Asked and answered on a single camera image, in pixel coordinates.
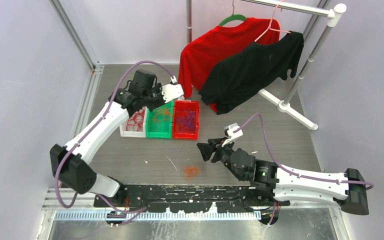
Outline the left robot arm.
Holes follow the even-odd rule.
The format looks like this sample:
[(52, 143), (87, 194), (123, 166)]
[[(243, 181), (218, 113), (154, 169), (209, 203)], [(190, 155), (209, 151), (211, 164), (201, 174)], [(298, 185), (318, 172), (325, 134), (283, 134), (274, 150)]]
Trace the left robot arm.
[(109, 136), (133, 114), (142, 108), (154, 110), (183, 95), (175, 76), (170, 80), (162, 84), (154, 73), (139, 69), (125, 87), (118, 86), (102, 111), (76, 137), (50, 149), (55, 185), (62, 183), (77, 194), (105, 196), (113, 206), (121, 206), (126, 200), (123, 184), (96, 173), (90, 163)]

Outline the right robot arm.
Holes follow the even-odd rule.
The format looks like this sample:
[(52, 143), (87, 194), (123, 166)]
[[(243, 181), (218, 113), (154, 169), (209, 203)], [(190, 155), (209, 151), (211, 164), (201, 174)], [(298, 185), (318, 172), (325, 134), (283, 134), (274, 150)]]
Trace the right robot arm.
[(226, 138), (213, 138), (196, 146), (205, 162), (221, 162), (237, 180), (249, 182), (257, 189), (261, 204), (319, 202), (337, 204), (348, 214), (369, 214), (367, 183), (359, 170), (348, 168), (345, 172), (323, 173), (277, 165), (257, 159), (241, 148), (234, 150), (234, 144), (225, 141)]

